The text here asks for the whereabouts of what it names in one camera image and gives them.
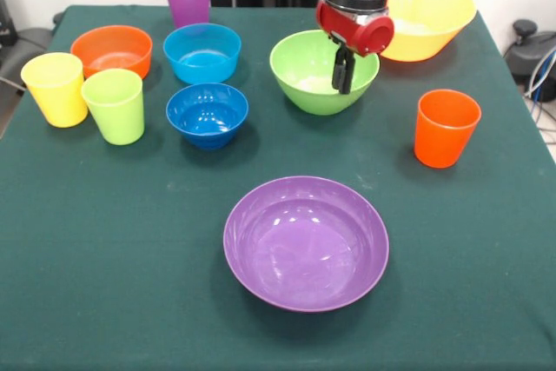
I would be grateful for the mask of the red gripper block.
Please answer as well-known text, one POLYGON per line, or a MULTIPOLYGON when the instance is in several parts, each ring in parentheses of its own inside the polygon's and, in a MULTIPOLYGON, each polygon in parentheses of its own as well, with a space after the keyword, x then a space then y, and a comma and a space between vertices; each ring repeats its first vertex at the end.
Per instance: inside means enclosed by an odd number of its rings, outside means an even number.
POLYGON ((394 21, 379 14, 366 23, 357 23, 324 0, 317 5, 316 19, 320 28, 340 43, 334 57, 332 86, 347 95, 352 86, 354 53, 359 56, 381 53, 394 38, 394 21))

